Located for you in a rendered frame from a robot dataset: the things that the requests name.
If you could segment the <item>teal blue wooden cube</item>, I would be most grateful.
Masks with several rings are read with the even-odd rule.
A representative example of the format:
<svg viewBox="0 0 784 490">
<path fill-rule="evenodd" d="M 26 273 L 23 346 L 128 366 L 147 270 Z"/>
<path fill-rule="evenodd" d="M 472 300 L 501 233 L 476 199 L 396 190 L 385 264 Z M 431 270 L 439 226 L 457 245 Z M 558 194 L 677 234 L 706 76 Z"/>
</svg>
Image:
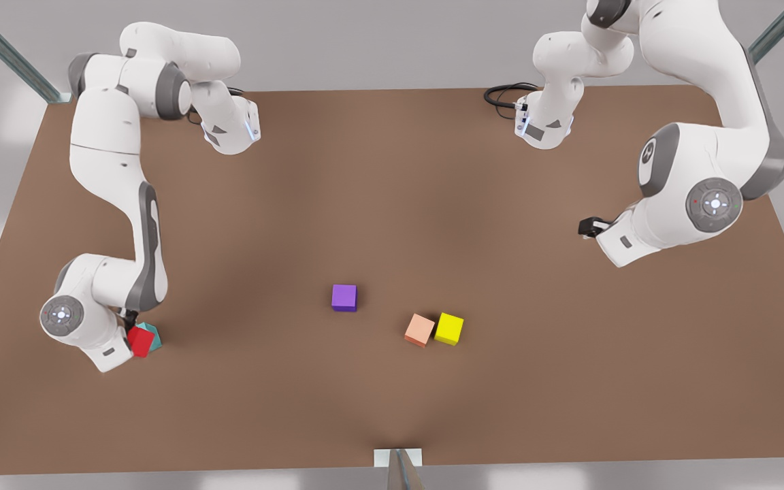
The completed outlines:
<svg viewBox="0 0 784 490">
<path fill-rule="evenodd" d="M 161 335 L 159 335 L 159 331 L 156 326 L 151 325 L 150 323 L 142 322 L 139 325 L 136 325 L 135 329 L 141 329 L 141 331 L 146 332 L 146 334 L 140 334 L 140 339 L 143 342 L 143 344 L 141 344 L 141 351 L 144 353 L 144 356 L 162 347 Z"/>
</svg>

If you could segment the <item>yellow wooden cube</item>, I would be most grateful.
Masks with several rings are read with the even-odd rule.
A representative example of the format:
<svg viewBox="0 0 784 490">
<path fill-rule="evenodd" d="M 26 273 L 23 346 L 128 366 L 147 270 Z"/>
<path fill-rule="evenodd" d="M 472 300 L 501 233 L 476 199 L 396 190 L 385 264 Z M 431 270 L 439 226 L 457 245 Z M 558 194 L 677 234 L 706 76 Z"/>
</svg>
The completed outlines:
<svg viewBox="0 0 784 490">
<path fill-rule="evenodd" d="M 461 337 L 464 320 L 454 314 L 442 312 L 436 323 L 434 339 L 445 344 L 455 346 Z"/>
</svg>

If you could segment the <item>salmon orange wooden cube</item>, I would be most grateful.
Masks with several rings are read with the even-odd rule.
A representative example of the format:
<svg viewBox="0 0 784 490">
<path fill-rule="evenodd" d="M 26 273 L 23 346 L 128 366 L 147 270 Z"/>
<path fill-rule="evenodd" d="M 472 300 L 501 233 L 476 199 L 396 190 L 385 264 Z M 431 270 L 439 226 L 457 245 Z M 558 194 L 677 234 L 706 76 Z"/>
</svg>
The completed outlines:
<svg viewBox="0 0 784 490">
<path fill-rule="evenodd" d="M 435 325 L 436 323 L 433 320 L 420 316 L 420 314 L 413 314 L 404 338 L 412 342 L 412 344 L 425 348 L 435 329 Z"/>
</svg>

